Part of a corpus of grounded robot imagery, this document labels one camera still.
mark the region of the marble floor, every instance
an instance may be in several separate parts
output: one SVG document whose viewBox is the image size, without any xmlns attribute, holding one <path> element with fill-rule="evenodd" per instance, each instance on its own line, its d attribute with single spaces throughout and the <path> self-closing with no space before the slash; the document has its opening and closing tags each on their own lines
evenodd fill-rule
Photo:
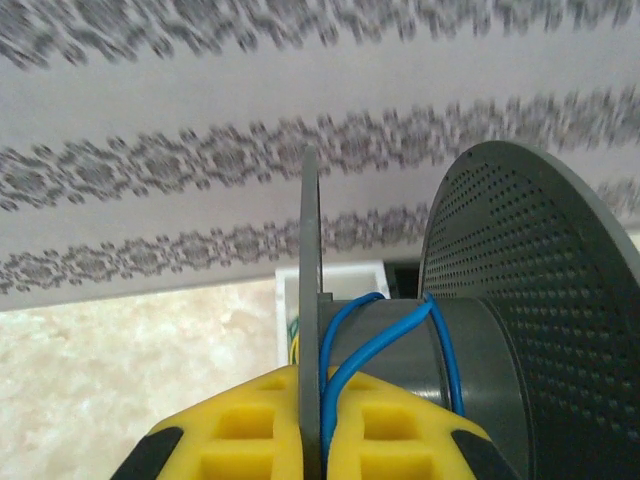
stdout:
<svg viewBox="0 0 640 480">
<path fill-rule="evenodd" d="M 109 478 L 159 420 L 276 365 L 275 281 L 0 313 L 0 479 Z"/>
</svg>

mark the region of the decorative border pattern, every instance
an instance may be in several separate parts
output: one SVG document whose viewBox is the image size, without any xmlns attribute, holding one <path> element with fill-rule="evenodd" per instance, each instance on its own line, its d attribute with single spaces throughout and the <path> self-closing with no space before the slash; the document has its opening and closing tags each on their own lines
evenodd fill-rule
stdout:
<svg viewBox="0 0 640 480">
<path fill-rule="evenodd" d="M 370 210 L 365 215 L 342 213 L 337 218 L 322 219 L 323 250 L 348 252 L 399 242 L 422 240 L 429 209 L 420 204 L 415 209 L 391 208 L 385 212 Z M 148 240 L 136 238 L 121 245 L 102 243 L 98 247 L 81 245 L 65 252 L 47 250 L 40 254 L 9 255 L 0 262 L 0 292 L 28 292 L 32 288 L 49 289 L 62 284 L 104 283 L 115 277 L 158 276 L 234 263 L 257 263 L 268 259 L 298 255 L 299 222 L 281 225 L 266 223 L 256 228 L 237 226 L 230 232 L 185 232 L 176 238 L 158 235 Z"/>
<path fill-rule="evenodd" d="M 205 135 L 185 130 L 177 139 L 143 134 L 131 144 L 109 138 L 106 148 L 68 142 L 58 153 L 37 145 L 33 155 L 6 149 L 0 151 L 0 207 L 16 211 L 25 205 L 55 207 L 64 198 L 79 204 L 86 197 L 109 201 L 125 193 L 168 195 L 250 179 L 269 182 L 274 175 L 298 178 L 308 144 L 317 147 L 325 175 L 336 169 L 350 174 L 440 165 L 490 139 L 560 151 L 621 146 L 640 142 L 640 95 L 631 86 L 617 95 L 538 95 L 531 101 L 512 98 L 504 106 L 478 100 L 467 109 L 454 103 L 439 112 L 416 107 L 404 116 L 389 110 L 379 118 L 365 112 L 343 121 L 322 115 L 315 124 L 298 118 L 281 120 L 273 129 L 254 123 L 248 130 L 213 126 Z"/>
<path fill-rule="evenodd" d="M 545 32 L 565 20 L 574 29 L 607 20 L 624 25 L 634 0 L 0 0 L 0 55 L 16 66 L 47 67 L 59 52 L 74 65 L 88 51 L 110 62 L 136 61 L 149 46 L 171 57 L 175 43 L 196 55 L 222 53 L 227 42 L 242 50 L 268 39 L 278 48 L 300 48 L 311 36 L 325 45 L 346 31 L 358 43 L 379 42 L 396 31 L 412 40 L 418 28 L 432 39 L 451 39 L 471 26 L 485 35 L 493 24 L 505 35 L 525 34 L 532 25 Z"/>
<path fill-rule="evenodd" d="M 595 191 L 617 217 L 640 213 L 640 178 L 604 182 Z"/>
</svg>

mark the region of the yellow wire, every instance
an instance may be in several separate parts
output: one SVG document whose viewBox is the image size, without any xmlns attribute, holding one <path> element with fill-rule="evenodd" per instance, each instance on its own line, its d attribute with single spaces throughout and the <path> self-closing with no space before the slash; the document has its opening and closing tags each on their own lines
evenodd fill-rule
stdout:
<svg viewBox="0 0 640 480">
<path fill-rule="evenodd" d="M 291 340 L 291 348 L 289 348 L 289 364 L 290 365 L 294 365 L 298 363 L 299 343 L 300 343 L 300 340 L 298 338 L 298 335 L 296 335 L 295 337 L 293 337 L 293 340 Z"/>
</svg>

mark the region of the hole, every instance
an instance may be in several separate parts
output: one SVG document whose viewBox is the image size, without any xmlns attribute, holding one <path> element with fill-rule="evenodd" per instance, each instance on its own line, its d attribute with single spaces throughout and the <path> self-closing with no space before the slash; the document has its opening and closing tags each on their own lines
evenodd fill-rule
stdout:
<svg viewBox="0 0 640 480">
<path fill-rule="evenodd" d="M 204 480 L 270 480 L 273 457 L 270 454 L 230 452 L 202 458 Z"/>
<path fill-rule="evenodd" d="M 273 409 L 269 407 L 243 406 L 230 410 L 218 422 L 214 438 L 226 440 L 273 438 L 274 415 Z"/>
<path fill-rule="evenodd" d="M 282 378 L 270 378 L 260 387 L 260 390 L 284 390 L 287 384 Z"/>
<path fill-rule="evenodd" d="M 413 415 L 401 408 L 365 407 L 362 410 L 362 417 L 364 419 L 365 440 L 413 440 L 418 438 L 418 429 Z"/>
<path fill-rule="evenodd" d="M 362 480 L 433 480 L 433 461 L 428 455 L 362 455 Z"/>
</svg>

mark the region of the gray perforated disc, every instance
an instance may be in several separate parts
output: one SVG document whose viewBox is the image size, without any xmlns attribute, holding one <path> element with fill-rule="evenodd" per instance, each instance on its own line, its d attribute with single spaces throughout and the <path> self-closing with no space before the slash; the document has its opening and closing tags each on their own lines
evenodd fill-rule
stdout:
<svg viewBox="0 0 640 480">
<path fill-rule="evenodd" d="M 640 478 L 639 279 L 620 224 L 540 150 L 483 143 L 442 182 L 421 293 L 495 313 L 527 398 L 532 478 Z"/>
</svg>

